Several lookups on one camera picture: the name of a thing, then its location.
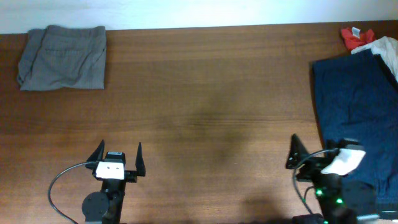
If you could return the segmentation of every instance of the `red cloth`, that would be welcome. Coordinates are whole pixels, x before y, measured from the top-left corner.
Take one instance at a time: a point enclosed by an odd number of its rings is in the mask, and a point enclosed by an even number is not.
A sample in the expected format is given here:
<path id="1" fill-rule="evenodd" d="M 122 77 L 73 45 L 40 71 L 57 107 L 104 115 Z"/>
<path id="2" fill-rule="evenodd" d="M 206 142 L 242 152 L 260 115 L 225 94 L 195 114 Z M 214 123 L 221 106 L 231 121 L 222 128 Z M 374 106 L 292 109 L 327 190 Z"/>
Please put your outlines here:
<path id="1" fill-rule="evenodd" d="M 351 28 L 345 28 L 341 30 L 341 36 L 344 38 L 344 43 L 348 50 L 354 50 L 359 46 L 376 40 L 372 29 L 369 29 L 365 34 L 359 34 L 360 38 L 357 38 L 353 36 Z"/>

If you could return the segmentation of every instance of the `green led light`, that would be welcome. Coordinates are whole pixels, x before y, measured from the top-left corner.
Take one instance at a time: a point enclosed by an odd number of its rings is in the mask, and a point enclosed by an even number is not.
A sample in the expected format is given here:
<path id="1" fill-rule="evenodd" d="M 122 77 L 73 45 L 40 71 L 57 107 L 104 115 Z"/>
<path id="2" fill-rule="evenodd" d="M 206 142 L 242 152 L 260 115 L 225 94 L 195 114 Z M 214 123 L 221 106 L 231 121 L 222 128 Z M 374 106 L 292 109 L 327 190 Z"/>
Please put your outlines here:
<path id="1" fill-rule="evenodd" d="M 317 196 L 322 196 L 322 195 L 323 195 L 323 192 L 322 192 L 321 189 L 318 189 L 318 190 L 315 192 L 315 194 L 316 194 Z"/>

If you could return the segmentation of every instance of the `white label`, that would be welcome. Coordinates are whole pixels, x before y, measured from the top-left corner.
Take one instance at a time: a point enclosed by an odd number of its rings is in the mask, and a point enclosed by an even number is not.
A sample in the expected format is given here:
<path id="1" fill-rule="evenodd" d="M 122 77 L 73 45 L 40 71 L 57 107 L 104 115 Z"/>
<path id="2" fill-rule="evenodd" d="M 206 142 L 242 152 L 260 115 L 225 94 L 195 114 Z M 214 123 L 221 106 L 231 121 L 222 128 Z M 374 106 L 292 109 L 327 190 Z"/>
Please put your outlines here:
<path id="1" fill-rule="evenodd" d="M 361 36 L 360 36 L 360 34 L 359 34 L 359 33 L 361 32 L 360 29 L 353 27 L 353 28 L 351 29 L 351 31 L 353 31 L 353 36 L 354 36 L 354 37 L 356 37 L 356 38 L 361 38 Z"/>
<path id="2" fill-rule="evenodd" d="M 99 162 L 95 174 L 102 179 L 124 180 L 124 166 L 121 162 Z"/>
<path id="3" fill-rule="evenodd" d="M 121 152 L 108 152 L 109 155 L 117 155 L 117 156 L 121 156 L 122 153 Z"/>

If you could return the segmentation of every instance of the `white cloth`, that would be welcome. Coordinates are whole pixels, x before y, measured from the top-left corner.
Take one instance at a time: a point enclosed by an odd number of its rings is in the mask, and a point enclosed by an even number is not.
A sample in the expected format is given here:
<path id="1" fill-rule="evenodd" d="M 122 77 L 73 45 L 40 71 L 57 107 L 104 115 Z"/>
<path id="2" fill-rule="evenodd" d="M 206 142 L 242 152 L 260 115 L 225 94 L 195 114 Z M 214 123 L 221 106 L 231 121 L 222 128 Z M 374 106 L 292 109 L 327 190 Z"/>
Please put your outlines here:
<path id="1" fill-rule="evenodd" d="M 372 54 L 379 54 L 381 56 L 398 82 L 398 40 L 391 37 L 382 37 L 374 42 L 355 48 L 351 51 L 351 54 L 366 49 L 371 49 Z"/>
<path id="2" fill-rule="evenodd" d="M 346 175 L 359 166 L 365 154 L 362 150 L 340 149 L 340 153 L 331 164 L 321 170 L 321 174 Z"/>

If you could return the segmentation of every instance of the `robotic arm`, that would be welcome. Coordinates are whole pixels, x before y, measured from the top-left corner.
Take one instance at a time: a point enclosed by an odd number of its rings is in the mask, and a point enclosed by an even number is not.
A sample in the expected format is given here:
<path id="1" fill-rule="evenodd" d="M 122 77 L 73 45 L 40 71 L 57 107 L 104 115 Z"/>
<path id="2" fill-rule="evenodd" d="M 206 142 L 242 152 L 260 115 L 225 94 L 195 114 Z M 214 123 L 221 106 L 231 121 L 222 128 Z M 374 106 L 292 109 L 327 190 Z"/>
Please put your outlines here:
<path id="1" fill-rule="evenodd" d="M 105 143 L 102 140 L 86 162 L 67 168 L 50 184 L 48 198 L 51 206 L 74 224 L 77 222 L 58 210 L 51 200 L 51 188 L 62 174 L 72 168 L 85 165 L 87 169 L 93 171 L 95 179 L 102 181 L 101 190 L 89 194 L 83 201 L 82 211 L 86 224 L 119 224 L 126 184 L 136 183 L 137 177 L 146 175 L 141 143 L 138 145 L 136 157 L 137 170 L 124 170 L 126 156 L 123 152 L 107 152 L 103 159 L 104 147 Z M 292 136 L 285 168 L 294 171 L 295 190 L 310 213 L 293 217 L 293 224 L 369 224 L 379 218 L 372 186 L 360 181 L 343 180 L 338 174 L 322 174 L 321 170 L 333 162 L 341 149 L 362 150 L 363 148 L 356 141 L 342 140 L 339 143 L 330 141 L 325 150 L 309 154 L 299 137 L 295 134 Z M 321 153 L 325 153 L 326 156 L 315 157 Z M 296 181 L 313 183 L 323 216 L 312 213 L 302 198 Z"/>
<path id="2" fill-rule="evenodd" d="M 363 150 L 356 141 L 341 140 L 339 143 L 328 141 L 325 157 L 314 157 L 309 154 L 297 135 L 292 136 L 290 152 L 285 165 L 294 170 L 293 182 L 298 196 L 306 206 L 309 215 L 293 217 L 293 223 L 324 224 L 368 224 L 374 223 L 379 215 L 376 212 L 376 196 L 371 185 L 355 180 L 343 180 L 338 174 L 322 174 L 331 164 L 341 149 Z M 323 216 L 313 214 L 300 195 L 296 181 L 312 182 Z"/>
<path id="3" fill-rule="evenodd" d="M 85 165 L 93 171 L 95 179 L 102 181 L 99 192 L 89 194 L 81 207 L 86 224 L 120 224 L 124 189 L 126 183 L 136 183 L 137 177 L 145 177 L 146 169 L 142 158 L 141 142 L 138 145 L 136 168 L 137 170 L 124 170 L 126 156 L 123 152 L 107 152 L 103 159 L 105 142 L 102 140 L 98 148 L 86 162 L 71 166 L 61 172 L 50 184 L 48 198 L 51 206 L 61 216 L 74 224 L 77 222 L 62 213 L 51 200 L 51 189 L 55 181 L 67 171 Z"/>

